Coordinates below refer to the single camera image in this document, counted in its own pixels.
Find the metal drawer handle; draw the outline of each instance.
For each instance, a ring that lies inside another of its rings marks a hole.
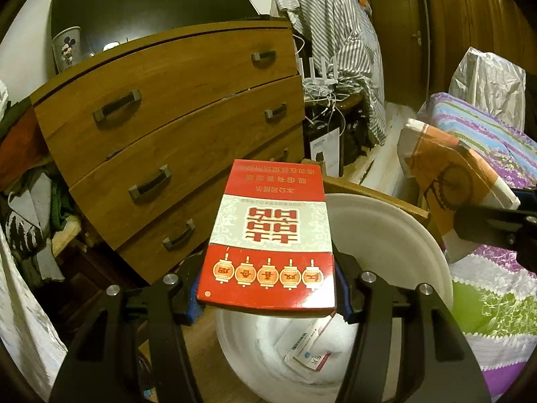
[[[289,149],[286,148],[284,149],[284,152],[282,153],[280,157],[271,157],[270,161],[271,162],[284,162],[288,154],[289,154]]]
[[[194,221],[190,218],[186,222],[186,230],[181,233],[177,238],[170,239],[169,237],[162,241],[162,245],[167,251],[171,251],[174,249],[174,247],[183,244],[188,238],[192,236],[194,233],[194,229],[196,226],[194,225]]]
[[[276,118],[282,117],[287,112],[287,103],[283,103],[277,109],[267,109],[265,111],[265,119],[267,121],[275,120]]]
[[[264,53],[254,53],[252,55],[252,62],[254,63],[254,65],[256,63],[259,63],[263,60],[275,60],[276,59],[276,50],[271,50],[271,51],[267,51],[267,52],[264,52]]]
[[[143,185],[134,185],[129,188],[129,194],[134,201],[140,199],[141,196],[147,194],[152,189],[155,189],[157,186],[163,183],[163,181],[165,181],[168,177],[171,176],[171,171],[167,165],[160,167],[159,171],[160,172],[158,173],[157,177],[148,181],[147,183],[144,183]]]
[[[127,104],[140,101],[141,99],[142,94],[140,93],[140,90],[132,90],[120,99],[105,104],[103,107],[101,107],[101,109],[97,109],[95,112],[93,112],[93,119],[95,119],[95,122],[101,122],[102,120],[105,120],[106,117],[108,117],[108,115],[110,115],[112,112],[121,109],[123,106],[127,106]]]

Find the mickey mouse cup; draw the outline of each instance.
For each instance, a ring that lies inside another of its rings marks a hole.
[[[80,27],[69,27],[52,39],[54,60],[59,72],[82,60],[80,47]]]

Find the red cigarette pack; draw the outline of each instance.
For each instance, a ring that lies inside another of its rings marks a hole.
[[[256,314],[326,316],[336,308],[334,276],[321,169],[236,160],[198,300]]]

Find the wooden floor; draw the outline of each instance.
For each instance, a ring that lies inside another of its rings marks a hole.
[[[397,143],[401,129],[408,118],[416,113],[407,106],[386,103],[386,141],[372,150],[365,149],[367,156],[360,156],[344,168],[345,180],[383,192],[417,204],[419,188],[414,179],[406,178],[397,156]]]
[[[194,377],[205,403],[266,403],[244,385],[229,366],[220,349],[214,322],[215,309],[205,314],[192,327],[183,327]],[[140,350],[150,360],[149,344]]]

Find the white floor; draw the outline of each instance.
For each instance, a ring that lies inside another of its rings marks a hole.
[[[408,118],[416,113],[408,106],[386,103],[388,136],[383,146],[375,146],[369,154],[345,167],[344,177],[353,183],[376,189],[406,202],[416,204],[419,188],[414,178],[403,174],[397,157],[397,142]]]

